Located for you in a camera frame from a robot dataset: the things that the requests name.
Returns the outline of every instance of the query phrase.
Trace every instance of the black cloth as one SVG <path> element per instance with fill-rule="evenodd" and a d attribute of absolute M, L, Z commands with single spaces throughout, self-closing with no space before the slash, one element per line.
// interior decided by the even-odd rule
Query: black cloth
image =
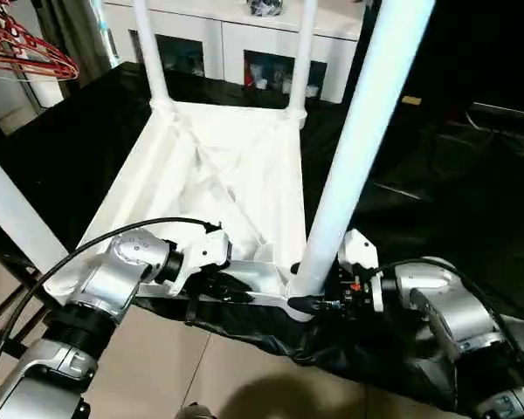
<path fill-rule="evenodd" d="M 286 104 L 279 93 L 179 73 L 167 78 L 176 100 Z M 148 99 L 145 72 L 126 63 L 0 144 L 0 164 L 68 249 L 83 235 L 149 117 Z M 346 108 L 311 101 L 307 108 L 301 155 L 308 230 Z M 383 262 L 440 256 L 524 307 L 524 139 L 432 124 L 418 108 L 400 106 L 351 226 L 377 246 Z M 23 258 L 0 231 L 4 253 Z M 136 304 L 179 320 L 188 308 L 177 300 Z M 410 313 L 301 324 L 278 308 L 199 303 L 190 323 L 302 365 L 456 409 L 452 369 Z"/>

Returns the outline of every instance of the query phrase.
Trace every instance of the items in cabinet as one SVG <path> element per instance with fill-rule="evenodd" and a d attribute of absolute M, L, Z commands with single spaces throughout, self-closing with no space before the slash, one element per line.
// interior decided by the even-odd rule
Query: items in cabinet
<path fill-rule="evenodd" d="M 278 16 L 283 11 L 284 0 L 248 0 L 251 14 L 254 16 Z"/>
<path fill-rule="evenodd" d="M 143 63 L 137 31 L 130 31 L 138 62 Z M 155 35 L 164 70 L 177 70 L 204 77 L 203 47 L 199 41 Z"/>
<path fill-rule="evenodd" d="M 289 94 L 293 78 L 294 58 L 263 52 L 245 51 L 245 86 Z M 327 65 L 311 62 L 308 76 L 307 97 L 319 98 Z"/>

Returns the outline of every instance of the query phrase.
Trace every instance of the tile floor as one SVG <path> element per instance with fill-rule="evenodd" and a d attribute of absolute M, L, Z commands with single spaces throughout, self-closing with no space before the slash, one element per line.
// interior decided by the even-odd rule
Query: tile floor
<path fill-rule="evenodd" d="M 16 286 L 0 266 L 0 301 Z M 33 303 L 25 318 L 38 308 Z M 9 356 L 1 361 L 0 383 L 14 362 Z M 85 398 L 94 419 L 171 419 L 191 402 L 205 404 L 219 419 L 459 417 L 135 307 L 103 354 Z"/>

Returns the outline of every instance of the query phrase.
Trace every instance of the black cable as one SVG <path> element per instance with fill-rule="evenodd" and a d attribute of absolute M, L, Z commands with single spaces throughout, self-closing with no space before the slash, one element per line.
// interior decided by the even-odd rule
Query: black cable
<path fill-rule="evenodd" d="M 520 356 L 520 358 L 522 358 L 521 355 L 524 354 L 524 351 L 522 351 L 514 335 L 511 333 L 510 329 L 508 328 L 507 323 L 505 323 L 505 320 L 503 320 L 500 313 L 495 309 L 491 300 L 486 296 L 483 290 L 475 282 L 469 279 L 461 270 L 455 268 L 454 266 L 447 264 L 446 262 L 436 260 L 436 259 L 409 258 L 409 259 L 397 260 L 395 262 L 390 262 L 389 264 L 383 264 L 381 266 L 378 266 L 377 268 L 369 270 L 367 274 L 369 275 L 370 278 L 372 278 L 379 272 L 394 269 L 395 267 L 401 264 L 429 264 L 432 266 L 443 268 L 447 270 L 448 272 L 459 277 L 460 280 L 462 281 L 462 284 L 467 288 L 467 290 L 470 291 L 479 300 L 481 304 L 483 304 L 483 306 L 487 309 L 489 314 L 493 317 L 493 319 L 499 326 L 501 332 L 503 332 L 503 334 L 507 338 L 508 343 L 510 344 L 511 348 Z"/>
<path fill-rule="evenodd" d="M 189 224 L 198 224 L 203 226 L 207 232 L 218 230 L 219 227 L 216 227 L 210 223 L 206 223 L 204 221 L 195 220 L 193 218 L 185 218 L 180 216 L 167 216 L 163 218 L 154 218 L 151 220 L 146 221 L 140 221 L 138 223 L 132 223 L 129 225 L 125 225 L 124 227 L 120 227 L 119 229 L 109 231 L 108 233 L 105 233 L 86 244 L 82 244 L 79 248 L 77 248 L 75 251 L 71 252 L 68 256 L 60 260 L 57 264 L 55 264 L 47 273 L 45 273 L 38 281 L 37 283 L 22 297 L 21 301 L 16 307 L 16 310 L 12 313 L 10 318 L 8 319 L 8 322 L 3 327 L 2 331 L 0 332 L 0 357 L 2 356 L 4 347 L 6 345 L 6 342 L 8 341 L 11 331 L 13 330 L 14 326 L 16 325 L 16 321 L 21 315 L 22 311 L 25 309 L 25 306 L 29 303 L 31 300 L 31 297 L 33 297 L 33 294 L 55 273 L 57 273 L 64 265 L 66 265 L 68 262 L 76 258 L 78 255 L 86 251 L 87 249 L 90 249 L 91 247 L 95 246 L 96 244 L 99 244 L 100 242 L 107 240 L 108 238 L 117 236 L 121 233 L 124 233 L 126 231 L 130 231 L 133 229 L 137 229 L 146 225 L 151 224 L 159 224 L 159 223 L 189 223 Z"/>

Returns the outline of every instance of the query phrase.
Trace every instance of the cabinet glass door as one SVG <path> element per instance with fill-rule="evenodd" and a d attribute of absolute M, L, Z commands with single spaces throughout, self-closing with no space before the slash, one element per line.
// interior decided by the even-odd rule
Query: cabinet glass door
<path fill-rule="evenodd" d="M 291 57 L 245 50 L 245 86 L 289 94 L 294 65 L 295 59 Z M 311 61 L 308 98 L 321 96 L 326 68 L 326 63 Z"/>
<path fill-rule="evenodd" d="M 131 7 L 105 4 L 107 24 L 123 61 L 142 62 Z M 149 11 L 163 67 L 210 79 L 224 77 L 221 22 L 201 17 Z"/>
<path fill-rule="evenodd" d="M 143 63 L 137 31 L 130 31 L 134 53 L 139 63 Z M 203 47 L 199 41 L 155 35 L 159 55 L 164 70 L 176 70 L 196 76 L 205 76 L 203 66 Z"/>

